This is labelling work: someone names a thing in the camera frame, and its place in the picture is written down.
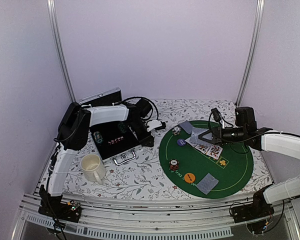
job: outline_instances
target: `blue poker chip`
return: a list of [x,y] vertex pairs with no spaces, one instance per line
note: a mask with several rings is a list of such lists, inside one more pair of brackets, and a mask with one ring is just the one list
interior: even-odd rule
[[187,144],[187,142],[182,138],[178,139],[178,141],[176,141],[176,143],[181,147],[183,147]]

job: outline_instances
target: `floral pattern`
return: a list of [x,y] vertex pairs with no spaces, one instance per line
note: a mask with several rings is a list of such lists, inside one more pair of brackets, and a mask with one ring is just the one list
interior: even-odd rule
[[[225,100],[153,100],[159,111],[159,119],[165,121],[166,129],[153,131],[154,147],[143,147],[137,151],[136,159],[117,166],[105,164],[106,175],[103,185],[89,182],[83,176],[80,161],[90,153],[99,154],[89,134],[87,144],[74,158],[64,183],[67,194],[124,200],[189,200],[198,199],[175,186],[165,175],[159,161],[159,146],[165,133],[177,124],[188,120],[207,120],[212,108],[218,108],[228,122],[235,122],[235,105]],[[272,183],[264,159],[259,151],[251,150],[254,169],[247,185],[236,193],[253,193]],[[42,182],[48,176],[46,170]]]

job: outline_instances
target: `metal handle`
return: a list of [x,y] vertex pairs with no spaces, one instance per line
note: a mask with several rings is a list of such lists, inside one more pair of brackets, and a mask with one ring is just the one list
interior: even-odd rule
[[117,162],[117,159],[114,158],[113,161],[114,161],[115,165],[120,166],[120,165],[122,165],[122,164],[125,164],[125,163],[127,163],[127,162],[129,162],[129,161],[135,159],[135,158],[136,158],[135,151],[131,151],[131,153],[132,153],[133,157],[127,158],[125,161],[122,161],[122,162],[120,162],[120,163],[118,163],[118,162]]

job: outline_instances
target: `white poker chip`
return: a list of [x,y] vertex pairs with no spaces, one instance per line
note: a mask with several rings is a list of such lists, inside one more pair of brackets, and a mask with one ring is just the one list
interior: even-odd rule
[[171,164],[171,165],[177,165],[178,162],[177,162],[177,160],[173,159],[173,160],[170,161],[170,164]]

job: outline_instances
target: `white mug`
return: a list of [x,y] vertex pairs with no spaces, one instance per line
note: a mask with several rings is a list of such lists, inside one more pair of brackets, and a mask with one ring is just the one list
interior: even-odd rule
[[88,181],[103,184],[101,179],[106,175],[106,168],[98,155],[88,154],[84,156],[81,160],[81,168]]

